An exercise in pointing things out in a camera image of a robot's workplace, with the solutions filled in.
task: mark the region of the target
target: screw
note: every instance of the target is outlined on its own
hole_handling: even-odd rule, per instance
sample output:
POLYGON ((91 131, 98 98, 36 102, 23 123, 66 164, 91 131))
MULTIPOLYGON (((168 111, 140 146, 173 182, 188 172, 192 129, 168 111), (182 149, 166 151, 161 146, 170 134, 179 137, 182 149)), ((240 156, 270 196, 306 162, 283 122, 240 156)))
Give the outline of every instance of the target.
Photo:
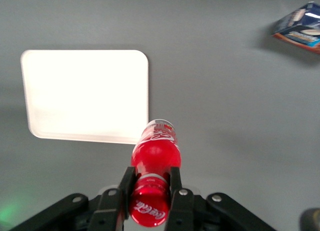
POLYGON ((186 189, 180 189, 179 194, 184 196, 188 194, 188 191, 186 189))
POLYGON ((108 192, 108 195, 109 196, 112 196, 112 195, 115 195, 117 193, 117 190, 116 189, 112 189, 108 192))
POLYGON ((81 197, 75 197, 74 199, 72 199, 72 202, 73 202, 73 203, 77 203, 77 202, 79 202, 79 201, 81 201, 81 200, 82 200, 81 197))
POLYGON ((212 200, 215 202, 221 202, 222 198, 219 195, 215 194, 212 196, 212 200))

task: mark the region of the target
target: cardboard box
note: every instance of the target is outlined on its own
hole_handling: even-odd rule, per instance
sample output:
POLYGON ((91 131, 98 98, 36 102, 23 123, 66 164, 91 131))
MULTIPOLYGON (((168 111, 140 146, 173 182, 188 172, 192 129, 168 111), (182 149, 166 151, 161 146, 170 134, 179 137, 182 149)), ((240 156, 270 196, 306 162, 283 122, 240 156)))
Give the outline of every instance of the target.
POLYGON ((309 2, 283 17, 272 36, 320 54, 320 5, 309 2))

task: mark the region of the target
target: coca-cola logo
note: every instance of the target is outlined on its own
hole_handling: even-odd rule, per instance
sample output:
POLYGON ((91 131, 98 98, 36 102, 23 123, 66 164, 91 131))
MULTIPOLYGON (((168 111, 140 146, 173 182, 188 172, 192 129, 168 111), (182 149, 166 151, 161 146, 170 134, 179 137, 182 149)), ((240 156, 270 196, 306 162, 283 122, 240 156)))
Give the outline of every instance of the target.
POLYGON ((142 140, 139 141, 139 145, 144 144, 149 141, 155 141, 155 140, 169 140, 171 143, 173 143, 177 148, 179 148, 175 142, 175 138, 172 137, 168 133, 164 133, 163 131, 155 131, 152 133, 152 135, 149 138, 146 138, 145 136, 141 138, 142 140))
POLYGON ((166 212, 160 211, 138 200, 136 201, 136 205, 134 206, 133 209, 137 210, 141 214, 148 214, 148 215, 154 216, 156 220, 160 220, 166 216, 166 212))

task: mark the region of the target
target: coca-cola bottle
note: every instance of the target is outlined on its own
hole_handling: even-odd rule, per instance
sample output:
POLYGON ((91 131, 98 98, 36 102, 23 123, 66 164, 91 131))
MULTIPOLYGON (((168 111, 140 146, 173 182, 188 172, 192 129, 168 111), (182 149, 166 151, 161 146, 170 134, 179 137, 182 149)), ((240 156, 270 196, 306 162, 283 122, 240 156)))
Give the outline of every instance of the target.
POLYGON ((145 227, 164 223, 170 210, 170 169, 181 166, 173 125, 151 121, 133 149, 131 165, 137 174, 129 205, 132 219, 145 227))

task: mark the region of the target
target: gray wall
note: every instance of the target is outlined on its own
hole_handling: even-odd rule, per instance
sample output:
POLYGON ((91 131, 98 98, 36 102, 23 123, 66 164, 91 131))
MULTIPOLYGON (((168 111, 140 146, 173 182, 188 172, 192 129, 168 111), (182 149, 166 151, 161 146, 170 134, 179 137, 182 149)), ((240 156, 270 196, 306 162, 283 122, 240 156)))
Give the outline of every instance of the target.
POLYGON ((301 212, 320 207, 320 56, 270 32, 309 1, 320 3, 0 0, 1 222, 17 225, 71 193, 94 198, 120 181, 134 147, 34 137, 22 52, 136 49, 149 60, 150 119, 176 127, 182 183, 298 231, 301 212))

